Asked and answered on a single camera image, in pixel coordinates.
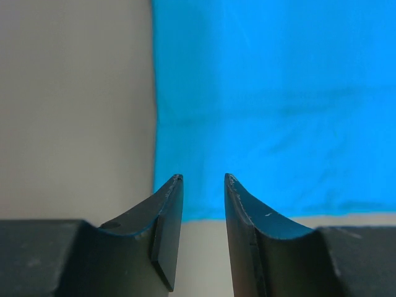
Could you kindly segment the blue t shirt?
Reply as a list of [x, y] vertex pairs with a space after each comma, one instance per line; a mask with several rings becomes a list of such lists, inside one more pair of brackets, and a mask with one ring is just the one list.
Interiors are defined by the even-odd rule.
[[223, 180], [289, 217], [395, 211], [394, 1], [154, 1], [154, 186]]

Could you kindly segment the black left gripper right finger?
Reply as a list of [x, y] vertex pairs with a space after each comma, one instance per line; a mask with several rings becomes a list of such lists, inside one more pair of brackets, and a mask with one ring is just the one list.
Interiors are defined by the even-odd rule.
[[226, 174], [225, 212], [235, 296], [394, 296], [393, 226], [308, 228]]

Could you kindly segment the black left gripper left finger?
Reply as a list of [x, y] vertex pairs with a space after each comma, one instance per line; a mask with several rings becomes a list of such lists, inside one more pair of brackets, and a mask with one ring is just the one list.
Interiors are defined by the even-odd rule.
[[2, 296], [168, 296], [174, 290], [183, 177], [118, 217], [2, 220]]

